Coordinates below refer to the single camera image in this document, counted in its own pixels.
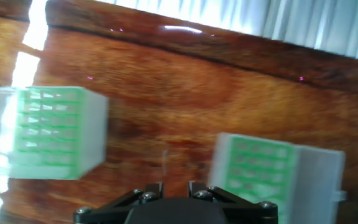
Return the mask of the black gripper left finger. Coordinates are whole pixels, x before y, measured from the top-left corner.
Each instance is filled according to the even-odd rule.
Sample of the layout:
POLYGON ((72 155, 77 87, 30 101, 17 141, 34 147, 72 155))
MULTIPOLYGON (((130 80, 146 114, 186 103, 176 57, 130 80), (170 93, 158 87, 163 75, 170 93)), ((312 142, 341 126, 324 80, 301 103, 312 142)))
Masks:
POLYGON ((134 189, 99 208, 81 207, 73 214, 73 223, 123 223, 138 205, 164 198, 164 184, 147 184, 134 189))

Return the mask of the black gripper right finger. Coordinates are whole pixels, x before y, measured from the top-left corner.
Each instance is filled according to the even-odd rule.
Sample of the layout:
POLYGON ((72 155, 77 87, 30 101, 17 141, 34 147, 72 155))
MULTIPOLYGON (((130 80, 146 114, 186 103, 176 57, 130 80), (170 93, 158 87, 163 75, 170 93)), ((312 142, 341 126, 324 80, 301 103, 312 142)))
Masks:
POLYGON ((278 224, 278 206, 269 201, 252 203, 220 187, 188 182, 188 196, 217 205, 229 223, 278 224))

